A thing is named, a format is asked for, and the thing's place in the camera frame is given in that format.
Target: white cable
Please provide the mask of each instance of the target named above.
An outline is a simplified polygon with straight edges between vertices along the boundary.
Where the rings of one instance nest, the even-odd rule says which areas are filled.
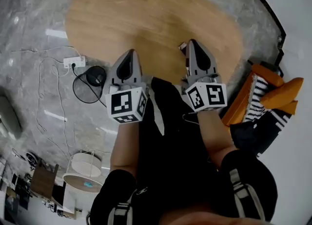
[[[45,49],[45,50],[41,50],[41,51],[34,51],[34,50],[22,50],[22,51],[10,51],[9,53],[25,53],[25,52],[31,52],[33,54],[37,54],[37,53],[43,53],[43,52],[47,52],[53,49],[57,49],[57,48],[71,48],[74,49],[76,51],[77,54],[79,54],[79,57],[81,57],[80,53],[78,52],[78,50],[72,46],[59,46],[59,47],[55,47],[55,48],[49,48],[49,49]]]
[[[183,114],[183,115],[182,115],[182,119],[183,119],[184,121],[186,121],[186,122],[199,125],[199,124],[196,123],[196,122],[193,122],[193,121],[190,121],[190,120],[187,120],[187,119],[184,118],[185,115],[189,115],[189,114],[197,114],[197,113],[196,113],[196,112],[190,112],[190,113]]]
[[[85,152],[83,152],[83,150],[80,150],[80,153],[88,153],[88,152],[91,152],[91,151],[99,151],[99,152],[102,152],[104,154],[111,154],[110,152],[105,152],[105,151],[102,151],[102,150],[88,150],[88,151],[85,151]]]
[[[66,156],[66,153],[65,153],[54,141],[52,141],[50,138],[48,138],[48,137],[44,134],[44,132],[47,132],[47,130],[46,130],[46,128],[44,128],[44,127],[39,123],[39,121],[38,121],[39,102],[40,102],[40,99],[44,99],[44,95],[43,95],[43,94],[40,94],[40,66],[41,66],[41,64],[42,64],[46,59],[52,59],[52,60],[54,60],[55,62],[57,62],[57,63],[59,63],[59,64],[63,64],[62,62],[60,62],[60,61],[58,61],[58,60],[56,60],[56,59],[54,59],[54,58],[52,58],[52,57],[46,57],[46,58],[44,58],[44,59],[40,62],[39,66],[38,66],[38,105],[37,105],[37,111],[36,111],[37,129],[40,131],[40,133],[41,133],[42,135],[45,136],[46,139],[48,139],[48,140],[49,140],[51,143],[53,143],[60,151],[62,151],[62,153],[64,154],[66,160],[69,162],[69,160],[68,160],[68,158],[67,158],[67,156]],[[54,73],[54,71],[53,71],[53,66],[56,68],[57,73]],[[52,72],[54,75],[56,75],[56,76],[58,77],[58,82],[57,82],[58,95],[59,95],[59,99],[60,99],[60,104],[61,104],[61,108],[62,108],[62,111],[63,111],[63,115],[64,115],[64,118],[65,118],[65,111],[64,111],[64,108],[63,108],[63,105],[62,105],[62,99],[61,99],[60,92],[59,92],[59,77],[60,77],[60,76],[65,76],[65,75],[67,75],[68,72],[69,72],[69,70],[68,70],[68,72],[67,72],[66,74],[64,74],[64,75],[59,75],[59,71],[58,71],[57,67],[56,67],[55,65],[53,65],[53,66],[51,66],[51,72]],[[64,119],[64,130],[63,130],[63,133],[64,133],[64,136],[65,136],[65,142],[66,142],[67,152],[68,152],[68,154],[71,156],[71,154],[70,154],[70,152],[69,152],[68,141],[67,141],[67,137],[66,137],[65,130],[66,130],[66,125],[65,125],[65,119]]]

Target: black round object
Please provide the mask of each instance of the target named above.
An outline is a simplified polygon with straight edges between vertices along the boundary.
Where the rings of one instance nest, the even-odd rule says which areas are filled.
[[[106,72],[99,66],[91,67],[86,71],[86,79],[94,87],[103,87],[106,81]]]
[[[80,75],[73,83],[75,96],[83,103],[92,104],[100,101],[106,81],[106,72],[102,67],[94,66]]]

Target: white wall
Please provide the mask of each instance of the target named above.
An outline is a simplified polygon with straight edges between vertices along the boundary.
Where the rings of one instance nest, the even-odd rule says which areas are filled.
[[[28,210],[19,207],[18,219],[20,225],[86,225],[85,218],[76,220],[59,217],[45,207],[40,198],[30,198]]]
[[[260,157],[273,173],[278,201],[272,222],[305,225],[312,216],[312,0],[266,0],[287,34],[285,80],[303,77],[297,113]]]

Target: electric cable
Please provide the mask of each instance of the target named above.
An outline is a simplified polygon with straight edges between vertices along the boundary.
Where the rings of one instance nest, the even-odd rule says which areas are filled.
[[[89,212],[89,213],[87,214],[87,216],[86,216],[86,224],[87,224],[87,225],[90,225],[90,223],[89,223],[90,215],[91,215],[91,213]]]
[[[12,152],[16,157],[20,158],[23,161],[26,161],[26,159],[23,156],[21,156],[14,148],[12,148]]]
[[[189,114],[197,114],[196,112],[189,112],[189,113],[185,113],[185,114],[183,114],[182,115],[182,119],[184,120],[184,121],[186,121],[186,122],[189,122],[189,123],[192,123],[192,124],[196,124],[196,125],[199,125],[197,122],[193,122],[193,121],[190,121],[190,120],[187,120],[187,119],[185,119],[185,115],[189,115]]]
[[[94,150],[94,151],[98,151],[98,152],[102,152],[102,153],[105,153],[105,154],[111,154],[110,152],[105,152],[105,151],[102,151],[102,150]]]
[[[47,52],[50,50],[54,50],[54,49],[58,49],[58,48],[71,48],[73,50],[75,50],[75,52],[79,55],[79,57],[81,58],[81,54],[78,52],[78,50],[72,46],[59,46],[59,47],[55,47],[55,48],[49,48],[49,49],[45,49],[45,50],[40,50],[40,51],[35,51],[35,50],[31,50],[31,49],[27,49],[27,50],[22,50],[22,51],[10,51],[9,53],[25,53],[25,52],[31,52],[33,54],[38,54],[38,53],[43,53],[43,52]]]
[[[94,93],[94,95],[97,97],[97,100],[103,105],[103,106],[105,106],[106,107],[106,105],[100,100],[100,98],[98,97],[98,95],[94,92],[94,90],[89,86],[89,84],[88,83],[86,83],[85,81],[83,81],[82,79],[81,79],[81,75],[77,75],[76,73],[75,73],[75,66],[76,66],[76,64],[72,64],[72,69],[73,69],[73,73],[74,73],[74,75],[76,76],[76,79],[78,78],[78,79],[80,79],[85,85],[87,85],[89,88],[90,88],[90,90]],[[74,92],[74,94],[75,94],[75,96],[77,97],[77,99],[79,99],[81,102],[83,102],[83,103],[86,103],[86,104],[91,104],[91,103],[88,103],[88,102],[85,102],[85,101],[83,101],[83,100],[81,100],[77,95],[76,95],[76,93],[75,93],[75,89],[74,89],[74,84],[73,84],[73,92]]]
[[[44,137],[45,137],[46,139],[48,139],[48,141],[50,141],[51,143],[53,143],[60,151],[62,151],[62,153],[64,154],[66,160],[69,162],[69,160],[68,160],[68,158],[67,158],[67,156],[66,156],[66,153],[65,153],[54,141],[52,141],[50,138],[48,138],[48,137],[44,134],[44,132],[47,132],[47,130],[46,130],[46,128],[44,128],[44,127],[39,123],[39,121],[38,121],[38,111],[39,111],[40,99],[44,99],[44,95],[43,95],[43,94],[40,94],[40,66],[41,66],[41,64],[42,64],[45,60],[47,60],[47,59],[52,59],[52,60],[54,60],[55,62],[57,62],[57,63],[59,63],[59,64],[63,64],[63,62],[60,62],[60,61],[56,60],[55,58],[46,57],[46,58],[44,58],[44,59],[40,62],[39,66],[38,66],[38,105],[37,105],[37,111],[36,111],[37,129],[40,131],[40,133],[41,133],[42,135],[44,135]],[[53,66],[56,68],[57,73],[55,73],[55,72],[53,71]],[[51,66],[51,72],[52,72],[54,75],[56,75],[56,76],[57,76],[57,79],[58,79],[58,81],[57,81],[57,89],[58,89],[58,95],[59,95],[60,105],[61,105],[61,108],[62,108],[62,111],[63,111],[63,116],[64,116],[64,129],[63,129],[63,133],[64,133],[64,136],[65,136],[65,143],[66,143],[66,147],[67,147],[67,152],[68,152],[68,154],[71,156],[71,154],[70,154],[70,152],[69,152],[69,146],[68,146],[67,136],[66,136],[66,132],[65,132],[65,130],[66,130],[65,111],[64,111],[64,107],[63,107],[63,104],[62,104],[62,99],[61,99],[60,92],[59,92],[59,77],[60,77],[60,76],[65,76],[65,75],[67,75],[68,72],[69,72],[69,69],[68,69],[68,71],[67,71],[66,74],[64,74],[64,75],[59,75],[59,71],[58,71],[57,67],[56,67],[55,65],[52,65],[52,66]]]

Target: orange cushion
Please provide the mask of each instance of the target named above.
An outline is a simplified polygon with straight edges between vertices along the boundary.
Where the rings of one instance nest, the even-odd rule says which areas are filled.
[[[253,72],[249,74],[245,84],[239,91],[236,99],[223,116],[222,122],[225,126],[239,124],[243,121],[244,115],[246,113],[246,108],[248,106],[248,98],[250,87],[253,83],[253,75],[254,75]]]
[[[230,127],[228,127],[228,126],[224,126],[224,127],[225,127],[225,129],[228,131],[228,133],[231,134],[231,129],[230,129]]]
[[[261,65],[254,64],[252,66],[252,71],[256,75],[264,78],[267,82],[276,87],[280,87],[284,84],[284,80],[281,76],[279,76],[276,73],[273,73],[270,69],[267,69]]]
[[[302,83],[303,78],[294,78],[283,86],[264,95],[260,102],[267,109],[285,106],[296,98]]]
[[[298,101],[292,101],[291,103],[287,104],[286,106],[279,107],[278,109],[282,110],[286,113],[289,113],[291,115],[295,115],[297,104],[298,104]]]

